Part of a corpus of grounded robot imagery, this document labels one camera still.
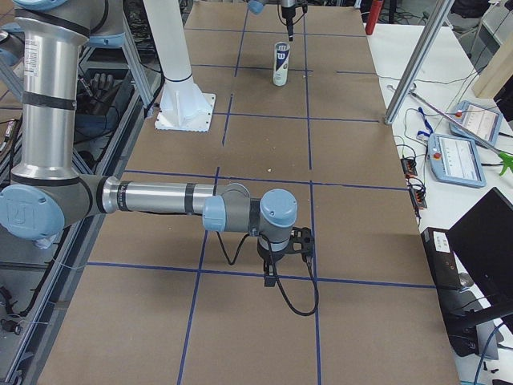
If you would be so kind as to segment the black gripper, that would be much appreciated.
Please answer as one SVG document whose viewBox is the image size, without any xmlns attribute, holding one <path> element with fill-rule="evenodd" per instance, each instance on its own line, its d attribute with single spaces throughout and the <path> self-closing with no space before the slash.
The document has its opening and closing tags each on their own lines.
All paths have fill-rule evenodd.
<svg viewBox="0 0 513 385">
<path fill-rule="evenodd" d="M 287 29 L 287 35 L 290 42 L 293 41 L 293 23 L 294 17 L 296 16 L 296 6 L 283 6 L 279 5 L 279 10 L 281 13 L 281 20 L 285 23 Z"/>
<path fill-rule="evenodd" d="M 266 241 L 264 237 L 258 237 L 257 252 L 264 263 L 264 287 L 274 287 L 277 284 L 277 276 L 274 271 L 272 261 L 278 263 L 286 255 L 297 254 L 293 237 L 290 236 L 287 241 L 271 242 Z"/>
</svg>

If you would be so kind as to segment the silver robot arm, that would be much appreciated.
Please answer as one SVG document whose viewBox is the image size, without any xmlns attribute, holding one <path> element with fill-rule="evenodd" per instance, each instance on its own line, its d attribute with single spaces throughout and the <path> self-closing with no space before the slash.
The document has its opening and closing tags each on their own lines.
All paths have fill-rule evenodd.
<svg viewBox="0 0 513 385">
<path fill-rule="evenodd" d="M 123 44 L 122 3 L 18 1 L 15 17 L 24 34 L 22 158 L 1 193 L 2 226 L 35 241 L 100 213 L 199 216 L 206 230 L 255 237 L 265 285 L 277 284 L 277 263 L 309 241 L 295 226 L 292 193 L 273 189 L 254 198 L 242 184 L 137 183 L 73 169 L 79 51 Z"/>
<path fill-rule="evenodd" d="M 267 0 L 249 0 L 247 1 L 248 10 L 258 15 L 268 4 Z M 297 1 L 296 0 L 279 0 L 277 1 L 277 12 L 279 19 L 285 25 L 288 35 L 288 40 L 293 41 L 294 31 L 294 18 L 296 16 Z"/>
</svg>

